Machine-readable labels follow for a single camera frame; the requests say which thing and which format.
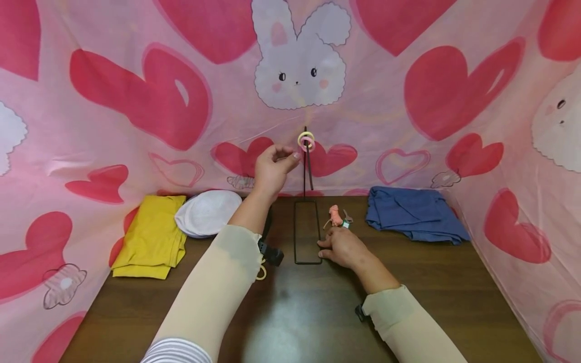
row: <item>striped sleeve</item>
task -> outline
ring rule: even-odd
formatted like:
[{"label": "striped sleeve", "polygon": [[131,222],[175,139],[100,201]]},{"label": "striped sleeve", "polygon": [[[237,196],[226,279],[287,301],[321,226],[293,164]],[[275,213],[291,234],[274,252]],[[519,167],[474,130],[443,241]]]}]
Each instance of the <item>striped sleeve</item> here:
[{"label": "striped sleeve", "polygon": [[212,363],[212,359],[197,344],[165,338],[150,346],[141,363]]}]

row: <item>small pink figurine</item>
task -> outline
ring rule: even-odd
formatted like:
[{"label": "small pink figurine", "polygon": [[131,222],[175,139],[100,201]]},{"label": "small pink figurine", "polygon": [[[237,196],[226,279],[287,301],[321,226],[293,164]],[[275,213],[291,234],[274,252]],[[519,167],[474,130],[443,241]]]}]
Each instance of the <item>small pink figurine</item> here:
[{"label": "small pink figurine", "polygon": [[339,227],[343,224],[343,220],[339,215],[339,207],[337,205],[331,206],[331,208],[329,208],[329,214],[331,215],[331,219],[329,219],[327,223],[331,222],[333,227]]}]

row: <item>blue folded cloth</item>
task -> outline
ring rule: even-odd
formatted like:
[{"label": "blue folded cloth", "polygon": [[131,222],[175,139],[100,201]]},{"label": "blue folded cloth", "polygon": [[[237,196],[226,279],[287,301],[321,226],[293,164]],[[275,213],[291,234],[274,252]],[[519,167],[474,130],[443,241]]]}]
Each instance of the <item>blue folded cloth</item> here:
[{"label": "blue folded cloth", "polygon": [[438,191],[374,186],[368,204],[365,220],[378,231],[398,231],[411,240],[451,241],[454,245],[470,240]]}]

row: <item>white round hat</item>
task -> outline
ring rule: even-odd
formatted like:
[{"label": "white round hat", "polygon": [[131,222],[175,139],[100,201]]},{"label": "white round hat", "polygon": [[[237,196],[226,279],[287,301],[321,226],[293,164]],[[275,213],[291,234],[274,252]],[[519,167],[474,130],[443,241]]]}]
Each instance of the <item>white round hat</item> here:
[{"label": "white round hat", "polygon": [[228,224],[241,203],[242,198],[231,191],[203,192],[181,206],[175,223],[190,237],[213,236]]}]

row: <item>pink fabric backdrop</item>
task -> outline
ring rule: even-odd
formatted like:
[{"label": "pink fabric backdrop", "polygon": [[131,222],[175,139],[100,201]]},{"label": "pink fabric backdrop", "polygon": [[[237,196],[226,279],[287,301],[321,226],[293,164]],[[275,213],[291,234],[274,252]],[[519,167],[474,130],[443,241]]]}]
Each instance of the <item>pink fabric backdrop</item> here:
[{"label": "pink fabric backdrop", "polygon": [[540,354],[581,361],[581,2],[323,4],[0,0],[3,360],[58,362],[145,194],[248,192],[307,125],[314,195],[442,189]]}]

